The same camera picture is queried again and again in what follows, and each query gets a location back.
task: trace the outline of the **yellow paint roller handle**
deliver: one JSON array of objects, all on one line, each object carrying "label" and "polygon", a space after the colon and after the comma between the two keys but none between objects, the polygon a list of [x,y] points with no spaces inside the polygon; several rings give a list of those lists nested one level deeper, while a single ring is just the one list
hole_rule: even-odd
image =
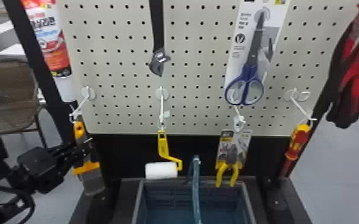
[{"label": "yellow paint roller handle", "polygon": [[171,157],[168,150],[167,134],[164,130],[157,131],[157,150],[161,158],[177,163],[177,170],[182,171],[182,160]]}]

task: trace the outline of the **white plastic hook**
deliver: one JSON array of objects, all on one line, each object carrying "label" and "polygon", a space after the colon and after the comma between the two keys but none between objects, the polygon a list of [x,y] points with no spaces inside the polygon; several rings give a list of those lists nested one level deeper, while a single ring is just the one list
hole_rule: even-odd
[{"label": "white plastic hook", "polygon": [[74,123],[78,115],[82,114],[81,108],[85,104],[86,101],[92,100],[96,97],[96,93],[89,86],[86,86],[81,89],[81,94],[83,96],[83,100],[79,103],[78,107],[70,113],[70,122]]},{"label": "white plastic hook", "polygon": [[235,112],[237,113],[237,115],[233,117],[234,130],[236,132],[240,132],[245,126],[246,120],[245,117],[242,116],[241,113],[239,113],[238,106],[234,105],[234,108],[235,108]]},{"label": "white plastic hook", "polygon": [[170,116],[170,111],[164,111],[164,100],[168,99],[168,91],[166,89],[163,89],[162,86],[160,86],[159,89],[155,92],[156,98],[160,100],[160,114],[159,114],[159,122],[157,123],[157,127],[160,130],[165,130],[167,128],[167,124],[165,122],[165,119]]},{"label": "white plastic hook", "polygon": [[317,120],[316,118],[312,118],[303,108],[302,106],[295,100],[294,94],[297,92],[298,90],[296,88],[292,89],[292,91],[290,92],[289,95],[289,100],[291,100],[296,107],[302,112],[302,114],[304,114],[305,119],[307,119],[308,121],[310,121],[311,124],[313,124],[313,121]]}]

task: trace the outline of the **chair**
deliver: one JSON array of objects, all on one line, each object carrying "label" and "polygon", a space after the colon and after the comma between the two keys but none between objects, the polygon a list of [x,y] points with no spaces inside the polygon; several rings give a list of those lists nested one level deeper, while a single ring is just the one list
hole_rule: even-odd
[{"label": "chair", "polygon": [[[37,93],[38,85],[26,61],[0,60],[0,134],[37,131],[47,148],[38,116],[43,106]],[[36,128],[28,129],[33,123]]]}]

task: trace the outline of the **pegboard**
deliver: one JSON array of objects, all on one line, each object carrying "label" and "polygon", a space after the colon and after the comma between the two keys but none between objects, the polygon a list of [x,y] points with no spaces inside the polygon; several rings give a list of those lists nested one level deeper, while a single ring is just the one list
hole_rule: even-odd
[{"label": "pegboard", "polygon": [[[301,105],[313,109],[357,2],[290,2],[265,95],[240,107],[254,135],[289,136],[303,118],[283,99],[289,89],[311,91]],[[89,132],[156,133],[160,102],[154,92],[160,85],[170,94],[168,133],[219,135],[232,128],[235,111],[223,98],[223,85],[239,0],[164,0],[165,48],[172,61],[162,78],[147,66],[153,47],[148,0],[57,3],[76,89],[89,85],[97,94],[82,110]]]}]

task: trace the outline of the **plastic container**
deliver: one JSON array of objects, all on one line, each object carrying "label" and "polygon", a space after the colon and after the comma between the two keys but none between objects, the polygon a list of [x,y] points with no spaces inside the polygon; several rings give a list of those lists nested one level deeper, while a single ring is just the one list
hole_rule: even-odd
[{"label": "plastic container", "polygon": [[[216,188],[201,181],[200,209],[203,224],[255,224],[246,186]],[[194,223],[191,184],[181,180],[141,181],[132,224]]]}]

